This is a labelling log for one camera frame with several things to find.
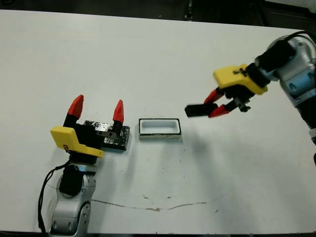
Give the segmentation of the left gripper, yellow mount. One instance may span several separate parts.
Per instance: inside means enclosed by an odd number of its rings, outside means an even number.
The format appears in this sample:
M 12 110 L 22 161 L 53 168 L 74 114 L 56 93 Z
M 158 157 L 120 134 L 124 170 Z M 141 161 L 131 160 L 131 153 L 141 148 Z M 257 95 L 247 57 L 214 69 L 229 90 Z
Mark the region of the left gripper, yellow mount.
M 84 96 L 79 95 L 70 105 L 63 126 L 50 133 L 56 146 L 69 154 L 73 163 L 95 164 L 104 155 L 104 148 L 117 149 L 118 137 L 113 132 L 99 131 L 88 124 L 76 124 L 81 116 Z M 120 132 L 124 122 L 123 101 L 119 100 L 113 115 L 113 131 Z

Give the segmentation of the right gripper, yellow mount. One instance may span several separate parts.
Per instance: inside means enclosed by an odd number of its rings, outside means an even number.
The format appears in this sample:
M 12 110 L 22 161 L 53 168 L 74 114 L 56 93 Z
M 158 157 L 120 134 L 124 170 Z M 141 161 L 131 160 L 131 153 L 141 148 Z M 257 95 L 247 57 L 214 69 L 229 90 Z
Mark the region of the right gripper, yellow mount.
M 268 91 L 269 80 L 254 63 L 220 68 L 215 70 L 213 75 L 218 88 L 214 89 L 204 101 L 204 104 L 215 106 L 208 115 L 209 118 L 228 114 L 236 108 L 245 113 L 250 109 L 246 105 L 250 98 Z M 232 101 L 218 107 L 215 102 L 222 97 L 222 94 Z

